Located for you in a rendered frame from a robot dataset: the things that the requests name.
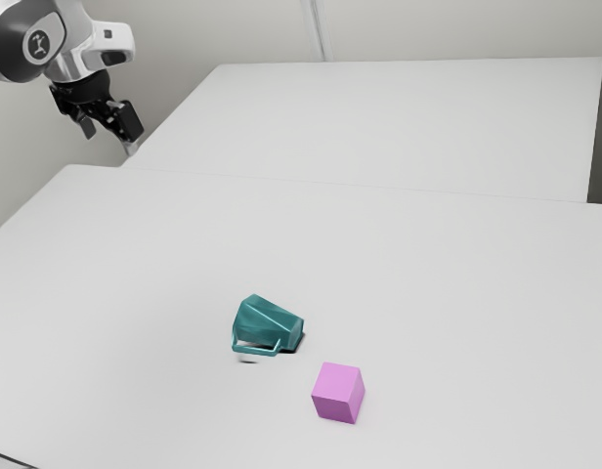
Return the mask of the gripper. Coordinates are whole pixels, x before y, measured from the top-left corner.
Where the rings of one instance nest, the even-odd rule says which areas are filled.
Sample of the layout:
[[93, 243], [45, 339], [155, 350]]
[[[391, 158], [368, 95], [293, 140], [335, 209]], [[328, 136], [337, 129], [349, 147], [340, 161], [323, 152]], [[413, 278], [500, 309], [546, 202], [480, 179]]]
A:
[[133, 156], [139, 149], [144, 126], [133, 105], [129, 101], [114, 101], [109, 87], [107, 70], [96, 71], [75, 82], [51, 82], [49, 85], [59, 112], [78, 122], [87, 140], [97, 133], [91, 119], [94, 118], [104, 122], [126, 154]]

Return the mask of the teal faceted mug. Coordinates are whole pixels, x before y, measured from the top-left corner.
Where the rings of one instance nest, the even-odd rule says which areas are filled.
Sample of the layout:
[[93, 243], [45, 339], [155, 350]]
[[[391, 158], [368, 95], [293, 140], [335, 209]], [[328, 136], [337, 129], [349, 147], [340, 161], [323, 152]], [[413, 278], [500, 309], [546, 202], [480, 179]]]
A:
[[304, 320], [252, 294], [238, 307], [232, 326], [231, 347], [236, 353], [275, 357], [293, 353], [304, 335]]

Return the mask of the pink cube block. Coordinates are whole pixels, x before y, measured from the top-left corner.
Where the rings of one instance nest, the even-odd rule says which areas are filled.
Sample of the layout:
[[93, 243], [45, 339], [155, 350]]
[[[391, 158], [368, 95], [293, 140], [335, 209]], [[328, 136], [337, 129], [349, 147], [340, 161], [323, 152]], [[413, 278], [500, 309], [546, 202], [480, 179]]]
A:
[[366, 386], [358, 367], [324, 362], [311, 398], [320, 418], [355, 424]]

